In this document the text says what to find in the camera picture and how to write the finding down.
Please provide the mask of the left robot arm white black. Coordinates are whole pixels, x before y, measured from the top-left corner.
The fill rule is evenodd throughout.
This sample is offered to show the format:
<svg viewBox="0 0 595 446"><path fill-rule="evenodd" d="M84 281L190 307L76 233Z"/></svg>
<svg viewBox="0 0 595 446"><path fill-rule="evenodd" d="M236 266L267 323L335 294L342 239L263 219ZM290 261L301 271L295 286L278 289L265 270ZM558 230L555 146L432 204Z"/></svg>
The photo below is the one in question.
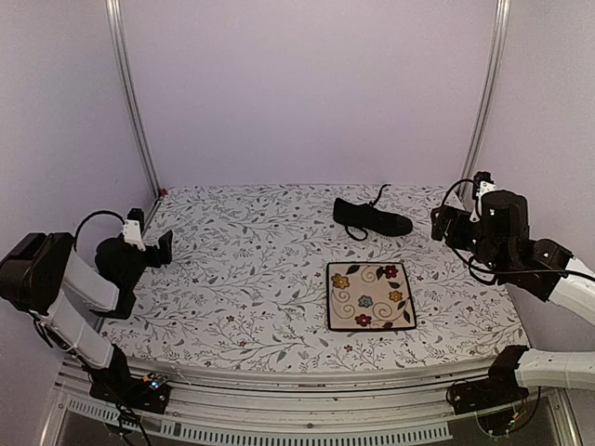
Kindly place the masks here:
<svg viewBox="0 0 595 446"><path fill-rule="evenodd" d="M145 269L171 263L173 233L143 249L124 236L108 238L96 250L94 267L77 254L74 242L68 232L27 234L1 261L1 296L32 316L43 334L65 342L117 402L129 403L139 390L126 355L90 326L66 294L79 296L100 317L128 319Z"/></svg>

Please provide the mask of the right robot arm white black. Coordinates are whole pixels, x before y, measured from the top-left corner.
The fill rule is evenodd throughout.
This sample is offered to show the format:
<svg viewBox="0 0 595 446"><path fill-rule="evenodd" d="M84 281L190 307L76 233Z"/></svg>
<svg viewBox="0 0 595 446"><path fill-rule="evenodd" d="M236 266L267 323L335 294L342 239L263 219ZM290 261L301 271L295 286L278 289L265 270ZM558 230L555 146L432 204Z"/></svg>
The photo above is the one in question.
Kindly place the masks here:
<svg viewBox="0 0 595 446"><path fill-rule="evenodd" d="M478 200L479 215L441 203L431 211L431 237L454 253L466 251L470 275L483 284L514 285L544 303L594 322L594 273L551 239L530 237L526 199L491 190ZM481 397L499 405L516 387L594 388L591 352L548 352L508 346L482 382Z"/></svg>

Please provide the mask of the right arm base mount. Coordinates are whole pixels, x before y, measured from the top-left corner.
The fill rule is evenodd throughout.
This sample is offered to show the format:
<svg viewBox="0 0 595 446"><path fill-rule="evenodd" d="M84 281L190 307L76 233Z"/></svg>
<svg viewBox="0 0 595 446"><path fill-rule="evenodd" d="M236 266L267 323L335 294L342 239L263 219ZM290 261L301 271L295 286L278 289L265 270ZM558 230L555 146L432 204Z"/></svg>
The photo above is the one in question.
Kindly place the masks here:
<svg viewBox="0 0 595 446"><path fill-rule="evenodd" d="M526 400L529 390L506 384L499 378L455 381L445 392L445 399L455 414L473 413L515 401Z"/></svg>

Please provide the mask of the black canvas shoe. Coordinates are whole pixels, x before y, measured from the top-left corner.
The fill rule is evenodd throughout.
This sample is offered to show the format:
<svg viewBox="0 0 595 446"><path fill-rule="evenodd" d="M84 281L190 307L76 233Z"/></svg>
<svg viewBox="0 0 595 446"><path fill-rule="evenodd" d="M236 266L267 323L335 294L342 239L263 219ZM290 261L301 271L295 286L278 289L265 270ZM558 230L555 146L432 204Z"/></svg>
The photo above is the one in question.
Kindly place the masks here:
<svg viewBox="0 0 595 446"><path fill-rule="evenodd" d="M343 226L352 239L356 240L351 229L367 235L369 230L386 236L400 237L413 230L413 222L405 216L377 210L372 204L353 204L336 198L333 207L333 219Z"/></svg>

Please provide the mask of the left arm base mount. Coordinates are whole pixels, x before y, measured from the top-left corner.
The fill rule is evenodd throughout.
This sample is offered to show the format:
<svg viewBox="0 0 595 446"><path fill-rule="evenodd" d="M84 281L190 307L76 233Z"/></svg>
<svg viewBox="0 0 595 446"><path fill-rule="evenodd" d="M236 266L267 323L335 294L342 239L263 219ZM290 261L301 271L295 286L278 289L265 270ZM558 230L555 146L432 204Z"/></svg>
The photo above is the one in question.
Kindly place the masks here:
<svg viewBox="0 0 595 446"><path fill-rule="evenodd" d="M93 373L91 380L89 395L92 398L148 413L164 414L172 390L169 384L152 378L112 379Z"/></svg>

